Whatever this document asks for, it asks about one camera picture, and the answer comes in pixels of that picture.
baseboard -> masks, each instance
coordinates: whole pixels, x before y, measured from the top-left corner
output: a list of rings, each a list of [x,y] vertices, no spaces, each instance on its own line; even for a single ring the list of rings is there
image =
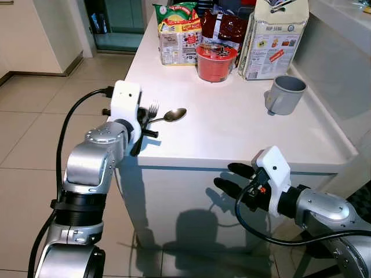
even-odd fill
[[[9,71],[3,77],[0,77],[0,86],[3,85],[12,76],[13,76],[13,74]]]
[[[122,51],[122,50],[103,50],[97,49],[97,53],[106,53],[106,54],[122,54],[122,55],[135,55],[135,51]]]
[[[65,76],[69,76],[72,73],[72,71],[78,66],[78,64],[82,61],[82,59],[83,59],[82,52],[80,52],[80,54],[75,58],[75,60],[73,60],[72,63],[66,68],[63,74]]]
[[[78,64],[83,59],[82,52],[72,61],[72,63],[67,67],[67,69],[58,74],[55,72],[33,72],[33,71],[9,71],[3,77],[0,78],[0,86],[3,85],[9,78],[13,75],[38,75],[38,76],[69,76],[72,71],[78,66]]]

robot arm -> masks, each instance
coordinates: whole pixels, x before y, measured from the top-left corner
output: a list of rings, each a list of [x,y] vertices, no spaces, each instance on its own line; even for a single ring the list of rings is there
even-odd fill
[[[276,146],[260,151],[252,165],[253,168],[240,163],[228,166],[236,174],[252,179],[248,186],[251,188],[242,198],[251,210],[259,207],[275,217],[294,218],[295,223],[312,236],[348,230],[369,231],[371,235],[371,224],[361,219],[346,200],[303,185],[290,186],[290,167]],[[237,184],[221,178],[216,178],[214,183],[231,197],[238,198],[241,189]],[[345,277],[371,277],[370,236],[338,237],[322,243]]]
[[[117,81],[109,122],[90,130],[68,158],[56,218],[48,230],[37,278],[102,277],[105,253],[96,247],[113,171],[141,136],[138,85]]]

floor tile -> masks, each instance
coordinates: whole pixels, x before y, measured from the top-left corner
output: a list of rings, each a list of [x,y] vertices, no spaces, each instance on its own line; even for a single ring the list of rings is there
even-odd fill
[[[334,259],[315,259],[304,256],[305,248],[279,248],[275,254],[275,261],[280,277],[301,278],[325,268],[335,265]],[[342,274],[333,278],[344,278]]]
[[[134,228],[114,179],[103,221],[98,245],[106,252],[105,275],[160,277],[162,252],[132,248]]]
[[[71,78],[124,80],[133,59],[134,55],[98,54],[94,58],[84,59]]]
[[[273,257],[164,251],[162,277],[278,278]]]
[[[0,269],[27,270],[32,244],[52,212],[49,204],[56,196],[55,179],[54,171],[0,169],[3,227],[0,229]]]
[[[1,278],[27,278],[27,272],[0,270]]]
[[[55,170],[56,149],[65,117],[62,114],[40,115],[0,167]],[[63,145],[63,168],[72,149],[83,141],[85,133],[106,120],[106,116],[72,116]]]
[[[303,249],[300,248],[294,248],[292,250],[291,258],[296,269],[295,277],[307,276],[336,264],[335,259],[315,259],[309,255],[304,255]],[[337,275],[333,278],[343,277],[343,275]]]
[[[69,79],[53,100],[45,108],[46,113],[68,113],[71,107],[84,95],[107,86],[113,86],[114,81],[91,81]],[[103,108],[109,108],[111,99],[100,94],[84,101],[75,114],[101,115]]]
[[[68,78],[13,76],[0,87],[0,111],[41,112]]]
[[[0,164],[39,114],[0,112]]]

white countertop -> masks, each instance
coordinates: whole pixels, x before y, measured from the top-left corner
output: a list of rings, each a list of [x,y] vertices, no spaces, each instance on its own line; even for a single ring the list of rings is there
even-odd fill
[[[277,145],[292,171],[337,173],[356,150],[309,90],[288,116],[270,116],[264,92],[272,81],[246,81],[236,71],[221,83],[201,80],[194,66],[161,64],[155,16],[135,55],[126,80],[141,85],[141,106],[160,103],[158,116],[184,107],[178,122],[158,122],[157,144],[144,139],[138,157],[143,166],[225,169],[249,163],[259,150]]]

instant noodle cup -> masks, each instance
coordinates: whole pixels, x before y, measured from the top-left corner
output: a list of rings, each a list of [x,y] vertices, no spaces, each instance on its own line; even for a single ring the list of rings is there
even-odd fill
[[[237,50],[216,43],[201,44],[196,53],[198,76],[209,82],[226,80],[237,56]]]

